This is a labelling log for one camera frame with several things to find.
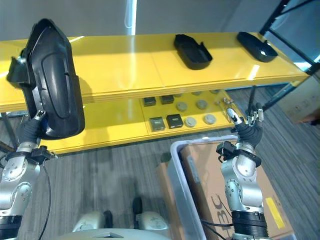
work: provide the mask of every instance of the yellow label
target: yellow label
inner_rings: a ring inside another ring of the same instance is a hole
[[[267,197],[265,199],[265,201],[266,201],[266,204],[268,205],[268,207],[269,207],[269,209],[271,211],[273,219],[274,219],[276,225],[278,226],[278,228],[279,229],[285,228],[286,227],[285,223],[284,223],[284,221],[282,220],[282,218],[280,216],[280,212],[278,211],[274,200],[271,197]]]

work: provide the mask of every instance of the dark square component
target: dark square component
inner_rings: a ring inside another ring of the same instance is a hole
[[[166,128],[164,120],[162,119],[161,116],[150,118],[150,123],[151,123],[151,127],[152,127],[153,132],[161,131]]]
[[[145,107],[154,106],[156,105],[156,98],[154,96],[151,97],[144,97],[143,98],[143,105]]]
[[[165,95],[160,97],[162,104],[172,104],[174,102],[174,96],[173,95]]]
[[[169,129],[181,128],[184,125],[180,114],[168,115],[166,116],[166,121],[168,122]]]

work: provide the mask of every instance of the yellow shelf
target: yellow shelf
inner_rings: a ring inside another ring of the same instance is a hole
[[[174,48],[175,34],[86,36],[72,53],[84,104],[183,92],[303,81],[307,75],[278,49],[279,56],[255,60],[236,40],[237,33],[188,33],[213,56],[202,70],[190,70]],[[0,112],[26,109],[21,90],[6,81],[11,56],[27,40],[0,41]]]
[[[43,140],[41,145],[46,145],[50,151],[62,154],[180,134],[229,128],[234,124],[230,123],[222,109],[215,105],[216,101],[221,101],[224,97],[229,98],[227,93],[222,90],[218,94],[206,91],[199,96],[184,93],[181,97],[175,97],[174,103],[165,105],[162,105],[157,97],[156,105],[147,107],[143,106],[141,99],[89,103],[84,108],[85,129],[82,133],[62,140]],[[207,101],[207,109],[200,110],[196,107],[196,102],[200,99]],[[179,112],[176,109],[177,102],[187,103],[188,109],[185,112]],[[232,107],[240,113],[237,106],[233,104]],[[190,128],[183,125],[181,128],[169,129],[166,116],[178,113],[183,121],[186,117],[194,117],[197,121],[196,126]],[[213,125],[208,125],[203,121],[203,117],[209,113],[216,118],[216,122]],[[154,117],[163,118],[165,130],[152,132],[149,119]]]

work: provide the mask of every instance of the cardboard box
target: cardboard box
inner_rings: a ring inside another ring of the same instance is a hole
[[[232,218],[229,215],[221,163],[216,153],[217,145],[218,143],[206,143],[186,146],[181,151],[181,162],[200,218],[213,223],[230,224]],[[257,168],[257,183],[262,190],[269,237],[279,239],[294,234],[279,198],[261,166]],[[215,230],[230,240],[234,232],[232,226],[215,227]],[[206,228],[204,231],[208,239],[218,239]]]
[[[316,75],[310,76],[296,89],[284,96],[278,105],[293,123],[320,119],[319,78]]]
[[[167,163],[161,163],[156,172],[160,187],[162,189],[163,198],[169,215],[169,224],[171,228],[172,239],[185,240],[184,229],[181,225],[178,210],[176,207],[176,199],[173,193],[169,176],[167,175]]]

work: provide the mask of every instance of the gray round disc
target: gray round disc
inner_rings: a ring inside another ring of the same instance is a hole
[[[208,106],[208,103],[205,100],[201,99],[196,102],[196,106],[198,109],[206,109]]]
[[[192,94],[196,95],[196,96],[200,95],[201,93],[202,93],[202,91],[194,91],[194,92],[192,92]]]
[[[192,116],[188,116],[184,120],[184,124],[189,128],[193,128],[197,124],[197,120]]]
[[[203,120],[204,120],[204,122],[206,124],[211,125],[211,124],[214,124],[216,122],[216,117],[213,116],[212,114],[207,114],[207,115],[204,116]]]
[[[185,110],[187,110],[187,108],[188,108],[188,105],[183,101],[179,101],[176,104],[176,109],[178,109],[178,111],[180,112],[184,112]]]
[[[220,92],[220,90],[209,90],[209,92],[212,94],[218,94]]]

